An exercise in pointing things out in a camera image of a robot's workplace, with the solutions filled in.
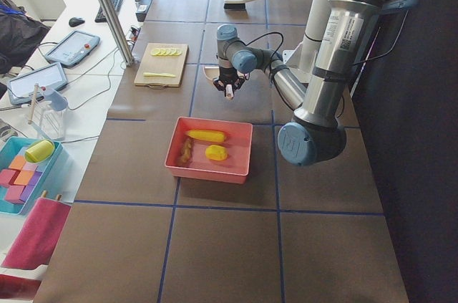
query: tiled table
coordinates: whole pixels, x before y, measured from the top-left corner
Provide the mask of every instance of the tiled table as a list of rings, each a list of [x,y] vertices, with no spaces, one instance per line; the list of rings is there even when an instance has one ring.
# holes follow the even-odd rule
[[[154,0],[134,48],[186,43],[179,88],[135,87],[126,69],[35,302],[408,302],[351,98],[337,158],[294,167],[276,148],[289,121],[262,72],[224,99],[203,76],[216,28],[249,41],[302,40],[311,0]],[[276,47],[274,36],[253,46]],[[179,116],[251,122],[243,185],[175,178],[164,167]]]

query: black wall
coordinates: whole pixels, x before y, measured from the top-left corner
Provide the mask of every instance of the black wall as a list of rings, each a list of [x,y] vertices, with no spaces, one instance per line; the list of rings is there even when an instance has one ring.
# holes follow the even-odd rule
[[[421,0],[354,94],[411,303],[458,302],[457,6]],[[382,19],[372,54],[389,49],[402,17]]]

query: metal pole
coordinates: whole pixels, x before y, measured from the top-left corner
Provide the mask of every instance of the metal pole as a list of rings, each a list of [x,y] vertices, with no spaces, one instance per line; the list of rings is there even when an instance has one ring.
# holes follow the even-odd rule
[[[102,6],[103,13],[107,18],[107,23],[114,41],[116,42],[117,48],[121,52],[122,58],[126,66],[130,66],[134,63],[134,57],[130,51],[129,45],[125,38],[124,32],[119,19],[117,18],[115,8],[113,8],[111,0],[99,0],[100,6]]]

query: black bag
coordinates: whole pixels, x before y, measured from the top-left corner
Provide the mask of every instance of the black bag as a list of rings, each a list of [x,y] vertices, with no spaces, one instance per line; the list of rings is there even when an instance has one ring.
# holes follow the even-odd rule
[[[22,67],[49,27],[25,14],[11,0],[0,0],[0,74]]]

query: pink plastic tray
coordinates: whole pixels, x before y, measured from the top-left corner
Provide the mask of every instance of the pink plastic tray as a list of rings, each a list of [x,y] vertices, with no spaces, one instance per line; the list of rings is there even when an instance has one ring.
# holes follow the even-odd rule
[[[187,138],[185,132],[191,129],[223,131],[227,138],[220,145],[226,147],[228,158],[223,161],[207,159],[205,149],[213,143],[193,140],[191,159],[185,167],[178,166],[177,159],[181,156],[181,148]],[[169,168],[174,176],[244,183],[250,167],[252,135],[253,126],[247,122],[179,117],[170,141],[165,167]]]

